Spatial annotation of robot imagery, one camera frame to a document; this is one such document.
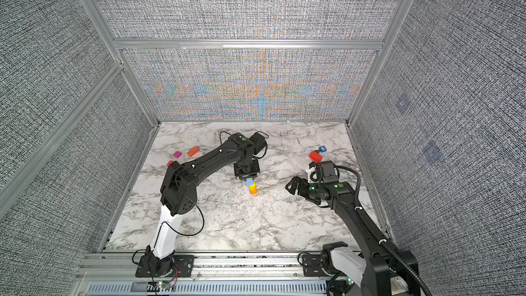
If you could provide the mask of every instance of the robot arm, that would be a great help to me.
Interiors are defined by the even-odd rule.
[[[163,277],[171,273],[175,238],[180,234],[174,230],[179,228],[182,215],[195,206],[196,187],[212,173],[233,162],[234,174],[239,179],[256,176],[259,163],[253,156],[266,146],[265,137],[260,132],[250,138],[235,133],[200,158],[183,164],[174,161],[168,166],[161,186],[162,208],[157,233],[141,257],[137,277]]]
[[[373,234],[383,235],[369,215],[363,211],[363,220],[360,219],[355,207],[355,190],[348,182],[340,182],[335,172],[332,161],[312,162],[311,168],[316,173],[316,181],[309,183],[307,179],[294,177],[286,189],[291,194],[297,194],[305,199],[320,204],[325,200],[329,207],[342,218],[352,236],[362,251],[363,258],[350,251],[343,242],[326,244],[321,252],[324,270],[329,274],[339,271],[350,277],[360,287],[363,295],[387,296],[391,295],[392,272],[398,273],[408,285],[409,292],[415,296],[420,295],[420,286],[408,274],[404,267],[398,265]],[[408,251],[401,251],[387,238],[381,240],[403,258],[415,272],[418,272],[418,263]]]

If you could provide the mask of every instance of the stacked blocks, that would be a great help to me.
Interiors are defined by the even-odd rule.
[[[258,193],[258,190],[256,189],[256,183],[252,178],[247,178],[247,187],[250,188],[250,194]]]

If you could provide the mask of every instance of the textured gray wall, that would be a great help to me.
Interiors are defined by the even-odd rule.
[[[1,188],[113,59],[79,0],[2,0],[0,12]],[[67,294],[150,129],[117,76],[0,220],[1,295]]]
[[[101,242],[150,130],[117,76],[0,221],[2,295],[67,294],[84,254]],[[28,289],[16,287],[21,279]]]
[[[373,50],[126,49],[159,118],[343,120]]]
[[[79,0],[0,1],[0,189],[113,59]]]
[[[96,0],[118,38],[383,39],[398,0]]]
[[[415,0],[354,125],[433,295],[526,294],[526,5]]]

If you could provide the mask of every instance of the white marble surface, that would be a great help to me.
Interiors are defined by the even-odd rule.
[[[261,130],[267,139],[267,155],[260,159],[261,173],[255,178],[258,194],[250,195],[244,181],[234,177],[233,165],[212,174],[197,187],[198,205],[205,215],[203,231],[194,237],[178,236],[175,249],[186,250],[319,250],[325,243],[344,241],[358,250],[343,221],[331,209],[285,190],[293,176],[306,177],[312,150],[325,145],[324,157],[336,164],[358,168],[343,123],[299,122],[169,122],[163,123],[141,173],[117,222],[107,249],[145,248],[155,233],[160,215],[159,190],[166,164],[173,153],[194,146],[194,158],[219,146],[219,132],[241,132],[250,137]],[[340,181],[352,179],[342,172]],[[360,201],[378,224],[365,186]],[[191,234],[201,227],[196,208],[185,214],[181,232]]]

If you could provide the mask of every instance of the metal rail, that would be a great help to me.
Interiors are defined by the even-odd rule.
[[[191,254],[196,257],[191,278],[181,278],[182,280],[298,280],[305,278],[303,269],[297,261],[298,253],[298,251],[188,251],[176,254]],[[135,277],[137,266],[132,262],[132,255],[133,252],[86,254],[75,281],[148,280]],[[141,253],[137,253],[135,261],[138,261],[140,256]]]
[[[137,77],[132,73],[132,68],[126,61],[125,57],[121,55],[119,50],[115,47],[113,43],[113,33],[102,14],[102,11],[99,9],[95,0],[80,0],[82,6],[88,13],[91,18],[95,28],[99,32],[103,42],[106,44],[108,51],[112,54],[115,60],[120,60],[124,64],[125,71],[123,73],[126,82],[128,83],[129,88],[131,89],[133,95],[137,99],[137,102],[141,106],[142,111],[148,118],[148,121],[153,127],[156,127],[159,123],[159,118],[155,113],[155,109],[150,103],[148,96],[144,92],[144,89],[141,87],[141,84],[137,80]]]
[[[128,196],[132,191],[133,186],[135,185],[135,182],[137,181],[137,177],[139,176],[139,173],[141,172],[142,165],[146,161],[146,157],[148,156],[148,153],[150,152],[151,146],[154,143],[155,137],[157,136],[157,132],[159,131],[159,128],[156,127],[150,131],[150,135],[148,136],[148,142],[144,145],[144,149],[142,150],[141,157],[139,158],[139,161],[135,165],[135,170],[133,174],[131,175],[130,180],[128,181],[128,184],[126,186],[126,189],[124,190],[124,193],[122,194],[121,200],[119,201],[119,205],[117,206],[117,209],[115,210],[115,213],[113,214],[112,220],[109,222],[109,225],[106,229],[106,232],[104,233],[104,237],[101,240],[101,243],[99,244],[99,247],[97,248],[97,251],[101,252],[104,247],[106,246],[106,243],[109,241],[109,235],[115,228],[115,225],[117,224],[117,221],[121,217],[122,210],[124,209],[124,205],[126,204],[126,201],[128,200]]]
[[[326,40],[326,39],[114,39],[119,49],[177,48],[177,49],[371,49],[381,50],[383,40]]]
[[[387,232],[391,240],[396,243],[396,240],[392,234],[391,224],[389,223],[389,219],[385,213],[384,205],[382,204],[382,200],[380,199],[380,195],[376,189],[375,182],[372,179],[371,172],[369,171],[369,167],[365,161],[365,157],[358,142],[356,141],[356,136],[354,135],[352,128],[349,126],[347,126],[347,135],[349,135],[349,140],[351,141],[352,148],[355,152],[355,157],[358,160],[358,164],[360,165],[361,175],[364,179],[365,187],[367,187],[367,191],[371,197],[372,207],[374,208],[376,216],[378,217],[378,222],[380,223],[380,230],[382,230],[382,232]]]
[[[73,108],[68,116],[55,128],[55,130],[42,142],[40,147],[26,163],[18,169],[16,174],[0,190],[0,219],[8,212],[13,203],[30,185],[36,175],[51,159],[53,154],[62,145],[69,133],[91,109],[92,105],[104,92],[106,87],[121,72],[123,65],[115,62],[106,73],[91,87],[80,102]]]
[[[371,91],[372,86],[374,85],[376,78],[382,69],[382,66],[384,65],[387,55],[389,54],[389,51],[395,42],[398,32],[400,31],[400,28],[402,27],[405,17],[407,16],[412,4],[413,0],[400,0],[398,3],[398,7],[393,15],[389,28],[385,33],[384,48],[382,48],[382,50],[376,55],[374,61],[372,62],[371,69],[365,77],[365,80],[362,83],[358,94],[356,95],[354,103],[352,104],[351,111],[349,112],[347,118],[348,124],[350,126],[354,124],[361,108],[364,106],[365,100],[367,99],[367,96],[369,95],[369,92]]]

